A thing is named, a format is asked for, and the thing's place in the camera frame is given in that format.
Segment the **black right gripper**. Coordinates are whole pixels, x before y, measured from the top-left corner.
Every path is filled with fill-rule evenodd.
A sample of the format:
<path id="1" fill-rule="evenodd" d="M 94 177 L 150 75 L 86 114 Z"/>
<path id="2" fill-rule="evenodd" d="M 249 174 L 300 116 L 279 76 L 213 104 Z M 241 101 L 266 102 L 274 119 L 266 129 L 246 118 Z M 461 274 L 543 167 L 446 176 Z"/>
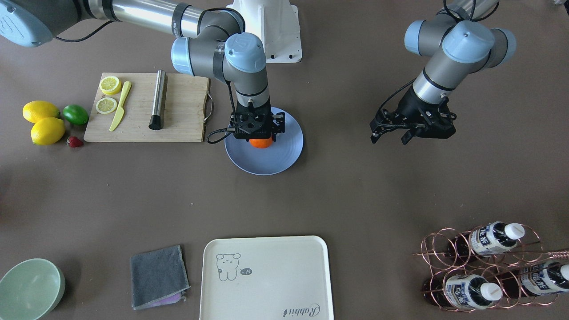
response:
<path id="1" fill-rule="evenodd" d="M 252 103 L 237 104 L 231 114 L 229 133 L 240 140 L 269 139 L 276 142 L 276 136 L 286 131 L 285 112 L 272 112 L 270 103 L 254 107 Z"/>

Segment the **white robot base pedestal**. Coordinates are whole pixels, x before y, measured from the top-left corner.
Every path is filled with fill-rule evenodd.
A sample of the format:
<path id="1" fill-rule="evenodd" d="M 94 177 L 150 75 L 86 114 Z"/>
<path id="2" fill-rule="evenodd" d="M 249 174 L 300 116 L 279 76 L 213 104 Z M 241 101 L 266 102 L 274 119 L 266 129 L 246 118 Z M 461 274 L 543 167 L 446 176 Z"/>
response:
<path id="1" fill-rule="evenodd" d="M 268 64 L 298 63 L 303 57 L 297 6 L 288 0 L 234 0 L 227 8 L 244 18 L 246 32 L 263 43 Z"/>

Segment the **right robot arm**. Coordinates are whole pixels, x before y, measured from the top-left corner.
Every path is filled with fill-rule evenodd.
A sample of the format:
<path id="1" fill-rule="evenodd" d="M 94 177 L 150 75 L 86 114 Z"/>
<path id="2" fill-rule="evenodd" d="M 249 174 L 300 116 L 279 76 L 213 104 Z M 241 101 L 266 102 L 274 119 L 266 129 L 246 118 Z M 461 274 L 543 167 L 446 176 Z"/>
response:
<path id="1" fill-rule="evenodd" d="M 3 0 L 1 35 L 38 47 L 84 20 L 131 24 L 172 35 L 179 73 L 216 79 L 233 101 L 224 136 L 272 139 L 286 131 L 285 112 L 270 101 L 264 44 L 233 8 L 197 8 L 181 0 Z"/>

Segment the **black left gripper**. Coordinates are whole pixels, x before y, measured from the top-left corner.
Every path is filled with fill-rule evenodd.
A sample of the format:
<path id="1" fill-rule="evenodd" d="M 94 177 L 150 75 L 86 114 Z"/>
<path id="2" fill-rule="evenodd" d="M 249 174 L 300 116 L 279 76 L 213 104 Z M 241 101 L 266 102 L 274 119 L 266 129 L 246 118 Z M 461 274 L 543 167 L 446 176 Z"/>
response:
<path id="1" fill-rule="evenodd" d="M 408 144 L 414 137 L 447 139 L 456 133 L 453 121 L 455 113 L 449 111 L 449 98 L 444 96 L 438 104 L 430 104 L 421 100 L 414 91 L 407 91 L 400 100 L 395 112 L 379 109 L 370 122 L 372 144 L 382 135 L 401 129 L 405 125 L 408 130 L 401 137 L 402 144 Z"/>

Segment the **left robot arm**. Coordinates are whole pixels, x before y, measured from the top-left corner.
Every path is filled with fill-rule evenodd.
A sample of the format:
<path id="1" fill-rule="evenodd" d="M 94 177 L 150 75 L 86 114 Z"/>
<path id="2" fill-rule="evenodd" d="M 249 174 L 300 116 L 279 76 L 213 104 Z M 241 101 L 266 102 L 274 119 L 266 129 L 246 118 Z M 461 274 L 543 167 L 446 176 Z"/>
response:
<path id="1" fill-rule="evenodd" d="M 415 79 L 402 86 L 405 94 L 395 111 L 380 107 L 370 122 L 371 142 L 397 129 L 401 141 L 412 138 L 447 139 L 457 131 L 448 106 L 449 95 L 471 73 L 496 67 L 515 53 L 517 41 L 506 29 L 481 24 L 498 8 L 497 0 L 443 1 L 433 20 L 416 20 L 407 28 L 407 51 L 428 56 Z"/>

